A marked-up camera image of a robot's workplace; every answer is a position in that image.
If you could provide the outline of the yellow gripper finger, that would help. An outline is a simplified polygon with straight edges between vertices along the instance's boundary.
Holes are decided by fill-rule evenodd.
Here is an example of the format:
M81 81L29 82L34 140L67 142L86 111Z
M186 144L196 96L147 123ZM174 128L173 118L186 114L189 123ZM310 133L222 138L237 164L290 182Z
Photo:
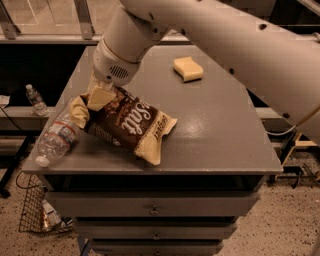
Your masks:
M113 88L112 82L101 81L96 78L94 72L91 73L91 76L89 79L89 85L87 88L88 94L92 94L95 89L102 89L103 91L111 91L112 88Z
M94 88L89 95L87 108L93 111L101 110L105 105L116 97L115 89L106 90L104 88Z

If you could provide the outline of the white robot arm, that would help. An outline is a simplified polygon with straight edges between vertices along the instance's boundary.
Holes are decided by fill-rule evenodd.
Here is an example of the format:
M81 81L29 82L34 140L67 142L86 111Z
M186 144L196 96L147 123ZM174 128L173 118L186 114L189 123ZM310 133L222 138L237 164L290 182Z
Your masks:
M183 34L320 144L320 45L217 0L119 0L94 52L97 79L128 84L170 30Z

